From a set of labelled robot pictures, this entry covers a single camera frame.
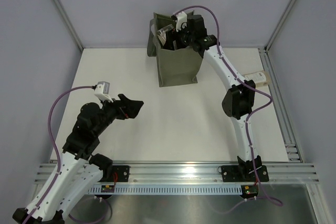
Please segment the amber refill pouch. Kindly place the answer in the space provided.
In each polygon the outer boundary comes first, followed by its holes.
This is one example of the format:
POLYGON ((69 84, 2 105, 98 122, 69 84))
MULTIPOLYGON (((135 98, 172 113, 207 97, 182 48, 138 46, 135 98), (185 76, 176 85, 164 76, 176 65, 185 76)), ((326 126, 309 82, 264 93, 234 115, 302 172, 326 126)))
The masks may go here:
POLYGON ((252 80, 256 88, 268 86, 271 83, 271 78, 268 72, 266 71, 257 71, 253 73, 248 73, 244 75, 246 80, 252 80))
POLYGON ((157 30, 156 35, 157 38, 160 42, 160 45, 162 46, 162 48, 164 49, 164 44, 166 42, 166 34, 173 34, 174 33, 175 28, 173 27, 172 24, 169 24, 159 30, 157 30))

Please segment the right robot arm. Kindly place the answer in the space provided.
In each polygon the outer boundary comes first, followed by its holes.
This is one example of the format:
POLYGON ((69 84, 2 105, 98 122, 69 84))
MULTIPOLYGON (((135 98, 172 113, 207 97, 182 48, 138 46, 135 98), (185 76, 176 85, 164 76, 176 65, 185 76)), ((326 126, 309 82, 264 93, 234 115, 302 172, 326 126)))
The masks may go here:
POLYGON ((245 79, 225 56, 218 36, 210 35, 201 15, 179 12, 172 15, 174 28, 172 38, 179 46, 191 47, 210 66, 222 81, 226 94, 222 109, 234 126, 238 155, 236 165, 222 167, 223 181, 256 182, 263 164, 253 138, 250 118, 254 113, 256 84, 245 79))

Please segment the green canvas bag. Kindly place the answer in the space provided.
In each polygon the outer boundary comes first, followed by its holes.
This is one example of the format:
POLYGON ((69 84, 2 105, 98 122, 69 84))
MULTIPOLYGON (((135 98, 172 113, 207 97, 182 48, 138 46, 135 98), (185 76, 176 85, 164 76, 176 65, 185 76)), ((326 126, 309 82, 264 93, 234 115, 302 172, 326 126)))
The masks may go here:
POLYGON ((149 24, 147 56, 156 58, 161 88, 198 83, 197 74, 203 61, 190 47, 168 50, 161 46, 156 31, 172 24, 171 17, 158 13, 153 14, 149 24))

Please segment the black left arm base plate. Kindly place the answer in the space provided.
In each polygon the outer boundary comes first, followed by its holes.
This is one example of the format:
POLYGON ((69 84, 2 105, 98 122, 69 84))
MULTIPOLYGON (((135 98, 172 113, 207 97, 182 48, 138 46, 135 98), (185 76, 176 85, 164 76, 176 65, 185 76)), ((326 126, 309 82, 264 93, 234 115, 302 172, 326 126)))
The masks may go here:
POLYGON ((130 166, 113 165, 108 182, 127 183, 130 176, 130 166))

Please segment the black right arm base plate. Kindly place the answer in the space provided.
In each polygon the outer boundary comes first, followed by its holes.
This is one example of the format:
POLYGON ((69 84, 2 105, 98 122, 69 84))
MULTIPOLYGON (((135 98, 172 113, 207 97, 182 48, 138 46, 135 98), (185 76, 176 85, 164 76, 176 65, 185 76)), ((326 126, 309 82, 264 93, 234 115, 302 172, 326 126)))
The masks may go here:
POLYGON ((269 182, 267 167, 262 165, 256 169, 258 177, 256 177, 254 168, 251 171, 242 171, 238 165, 223 165, 220 167, 223 182, 269 182))

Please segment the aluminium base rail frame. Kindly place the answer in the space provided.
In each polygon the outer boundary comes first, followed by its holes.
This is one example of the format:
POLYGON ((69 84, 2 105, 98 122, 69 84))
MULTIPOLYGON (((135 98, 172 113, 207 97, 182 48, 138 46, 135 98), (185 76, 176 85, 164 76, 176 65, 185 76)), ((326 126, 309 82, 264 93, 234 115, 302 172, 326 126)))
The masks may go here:
MULTIPOLYGON (((113 166, 129 166, 128 184, 221 184, 222 166, 231 163, 182 162, 135 163, 114 162, 113 166)), ((318 184, 319 176, 311 163, 266 163, 267 184, 318 184)))

